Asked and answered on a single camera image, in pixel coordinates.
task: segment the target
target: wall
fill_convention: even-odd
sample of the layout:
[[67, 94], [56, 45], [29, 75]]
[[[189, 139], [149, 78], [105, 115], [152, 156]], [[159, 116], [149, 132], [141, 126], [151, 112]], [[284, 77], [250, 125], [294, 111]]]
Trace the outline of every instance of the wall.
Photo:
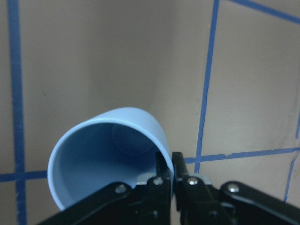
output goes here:
[[215, 187], [300, 207], [298, 1], [1, 0], [0, 21], [0, 224], [58, 212], [54, 145], [123, 106], [156, 117]]

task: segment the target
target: black metal bracket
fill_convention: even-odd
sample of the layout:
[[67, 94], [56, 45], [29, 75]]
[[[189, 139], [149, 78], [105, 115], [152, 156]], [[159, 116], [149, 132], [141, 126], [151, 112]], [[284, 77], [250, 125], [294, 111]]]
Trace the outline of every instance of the black metal bracket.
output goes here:
[[218, 190], [189, 174], [181, 152], [172, 153], [174, 182], [160, 152], [156, 176], [131, 188], [115, 182], [39, 225], [169, 225], [171, 187], [182, 225], [300, 225], [300, 209], [243, 183]]

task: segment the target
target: metal bolt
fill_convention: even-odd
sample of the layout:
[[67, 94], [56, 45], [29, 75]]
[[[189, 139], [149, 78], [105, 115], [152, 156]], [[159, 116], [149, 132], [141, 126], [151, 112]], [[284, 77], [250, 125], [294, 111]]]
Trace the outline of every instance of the metal bolt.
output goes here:
[[218, 212], [216, 210], [212, 210], [208, 212], [208, 215], [210, 215], [211, 218], [216, 219], [218, 216]]
[[157, 177], [157, 178], [155, 178], [154, 180], [153, 180], [153, 183], [155, 184], [155, 185], [162, 185], [163, 184], [163, 179], [161, 179], [161, 177]]
[[237, 186], [236, 184], [229, 184], [228, 185], [228, 191], [232, 192], [232, 193], [236, 193], [239, 192], [239, 186]]
[[158, 219], [158, 212], [155, 210], [155, 211], [153, 211], [153, 217], [155, 218], [155, 219]]
[[121, 194], [124, 193], [126, 191], [126, 187], [124, 186], [124, 184], [120, 184], [116, 187], [115, 192], [117, 194]]
[[198, 179], [196, 177], [190, 177], [190, 178], [188, 178], [187, 182], [190, 185], [197, 185], [198, 184]]

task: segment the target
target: painter's tape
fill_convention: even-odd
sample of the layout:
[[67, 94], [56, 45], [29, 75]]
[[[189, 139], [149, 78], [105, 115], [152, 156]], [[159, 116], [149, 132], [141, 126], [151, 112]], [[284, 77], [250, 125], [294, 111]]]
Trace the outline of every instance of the painter's tape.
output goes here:
[[[217, 18], [218, 18], [218, 8], [219, 8], [219, 0], [214, 0], [212, 16], [211, 16], [210, 40], [209, 40], [208, 51], [207, 51], [204, 87], [203, 87], [203, 95], [202, 95], [200, 124], [199, 124], [199, 132], [198, 132], [198, 143], [197, 143], [197, 150], [196, 150], [196, 158], [199, 158], [199, 159], [200, 159], [201, 152], [202, 152], [203, 130], [204, 130], [204, 124], [205, 124], [206, 108], [207, 108], [208, 89], [209, 89], [209, 85], [210, 85], [211, 65], [212, 65], [212, 58], [213, 58], [213, 53], [214, 53], [215, 34], [216, 34]], [[194, 172], [198, 173], [199, 169], [200, 169], [200, 162], [195, 163]]]
[[0, 174], [0, 182], [25, 181], [47, 178], [47, 170]]
[[235, 2], [235, 3], [238, 3], [238, 4], [241, 4], [241, 5], [244, 5], [246, 7], [261, 11], [263, 13], [267, 13], [269, 15], [273, 15], [275, 17], [278, 17], [278, 18], [281, 18], [281, 19], [284, 19], [284, 20], [288, 20], [288, 21], [293, 22], [293, 23], [300, 24], [300, 18], [298, 18], [296, 16], [293, 16], [293, 15], [290, 15], [288, 13], [284, 13], [284, 12], [281, 12], [279, 10], [270, 8], [268, 6], [264, 6], [262, 4], [252, 2], [252, 1], [249, 1], [249, 0], [231, 0], [231, 1]]
[[[22, 66], [21, 41], [18, 0], [7, 0], [7, 15], [10, 45], [10, 68], [13, 97], [13, 124], [15, 147], [15, 172], [23, 173], [24, 160], [24, 130], [23, 130], [23, 96], [22, 96]], [[19, 225], [26, 225], [26, 188], [25, 181], [15, 183], [17, 221]]]
[[230, 155], [225, 155], [225, 154], [207, 155], [207, 156], [201, 156], [200, 159], [188, 157], [185, 158], [184, 160], [186, 164], [191, 164], [191, 163], [209, 162], [209, 161], [226, 160], [226, 159], [234, 159], [234, 158], [247, 158], [247, 157], [286, 154], [286, 153], [292, 153], [299, 150], [300, 147], [288, 148], [288, 149], [248, 151], [248, 152], [237, 152]]
[[300, 131], [300, 111], [298, 115], [298, 123], [297, 123], [297, 129], [296, 129], [296, 138], [299, 139], [299, 131]]
[[286, 182], [286, 187], [285, 187], [285, 197], [284, 197], [284, 201], [286, 202], [288, 195], [289, 195], [289, 189], [290, 189], [290, 184], [291, 184], [291, 179], [292, 179], [292, 173], [293, 173], [293, 169], [294, 169], [294, 165], [295, 165], [295, 161], [299, 155], [300, 150], [298, 150], [297, 154], [295, 155], [295, 157], [293, 158], [291, 164], [290, 164], [290, 170], [289, 170], [289, 175], [287, 178], [287, 182]]

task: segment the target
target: plastic cup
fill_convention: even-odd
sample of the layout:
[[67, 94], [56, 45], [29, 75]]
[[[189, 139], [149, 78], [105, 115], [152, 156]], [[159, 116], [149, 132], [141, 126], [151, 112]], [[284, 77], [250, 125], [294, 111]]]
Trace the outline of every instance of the plastic cup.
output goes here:
[[82, 122], [67, 131], [51, 153], [48, 184], [52, 197], [64, 210], [112, 182], [134, 188], [138, 176], [156, 172], [157, 151], [167, 163], [172, 184], [168, 142], [148, 112], [118, 108]]

